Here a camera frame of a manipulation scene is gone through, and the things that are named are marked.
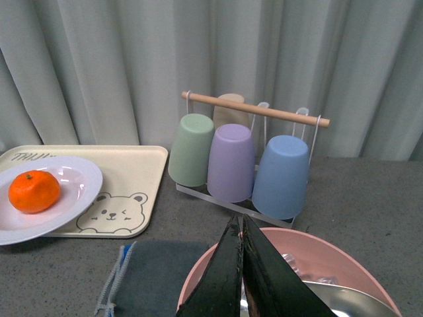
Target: green cup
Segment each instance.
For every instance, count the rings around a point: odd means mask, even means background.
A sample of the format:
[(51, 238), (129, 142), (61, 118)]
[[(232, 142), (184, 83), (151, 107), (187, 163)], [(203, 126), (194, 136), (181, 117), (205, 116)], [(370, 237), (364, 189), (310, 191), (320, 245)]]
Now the green cup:
[(169, 157), (169, 175), (178, 184), (197, 187), (207, 182), (210, 147), (214, 136), (212, 119), (187, 114), (178, 127)]

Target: gray towel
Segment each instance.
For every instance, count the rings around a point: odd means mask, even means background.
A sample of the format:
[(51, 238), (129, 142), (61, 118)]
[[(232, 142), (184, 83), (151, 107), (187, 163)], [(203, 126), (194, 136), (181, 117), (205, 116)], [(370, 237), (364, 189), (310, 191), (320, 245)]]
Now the gray towel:
[(94, 315), (175, 316), (185, 279), (207, 249), (201, 242), (155, 240), (121, 246)]

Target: gray countertop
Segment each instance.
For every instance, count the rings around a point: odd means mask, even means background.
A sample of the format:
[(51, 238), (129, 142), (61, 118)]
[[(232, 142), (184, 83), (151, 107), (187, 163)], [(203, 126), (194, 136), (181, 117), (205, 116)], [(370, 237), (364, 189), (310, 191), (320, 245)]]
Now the gray countertop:
[[(0, 316), (92, 316), (121, 245), (136, 240), (212, 245), (231, 215), (176, 191), (165, 171), (151, 222), (135, 238), (37, 238), (0, 246)], [(351, 255), (404, 317), (421, 317), (422, 225), (422, 162), (314, 158), (305, 207), (293, 228)]]

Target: curtain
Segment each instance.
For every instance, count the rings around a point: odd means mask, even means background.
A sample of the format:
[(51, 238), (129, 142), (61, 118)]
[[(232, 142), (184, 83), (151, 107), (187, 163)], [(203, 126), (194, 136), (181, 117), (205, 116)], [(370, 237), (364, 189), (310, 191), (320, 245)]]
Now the curtain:
[(423, 0), (2, 0), (0, 152), (170, 150), (192, 90), (330, 119), (315, 156), (423, 160), (421, 34)]

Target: wooden rod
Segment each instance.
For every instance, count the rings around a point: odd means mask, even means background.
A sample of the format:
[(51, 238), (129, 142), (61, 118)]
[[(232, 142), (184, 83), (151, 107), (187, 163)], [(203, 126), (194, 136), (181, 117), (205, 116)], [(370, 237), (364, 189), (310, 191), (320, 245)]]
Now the wooden rod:
[[(186, 99), (188, 92), (184, 91), (182, 93), (183, 99)], [(250, 114), (259, 114), (261, 116), (286, 120), (290, 122), (302, 123), (307, 125), (316, 126), (318, 118), (312, 116), (304, 116), (303, 114), (294, 114), (293, 112), (281, 111), (270, 108), (258, 107), (253, 104), (243, 104), (242, 102), (235, 102), (230, 100), (225, 100), (222, 98), (215, 98), (210, 96), (204, 96), (203, 94), (194, 94), (190, 93), (190, 100), (203, 102), (205, 104), (213, 104), (214, 106), (235, 109), (243, 112), (248, 112)], [(328, 127), (330, 123), (329, 119), (320, 118), (319, 127)]]

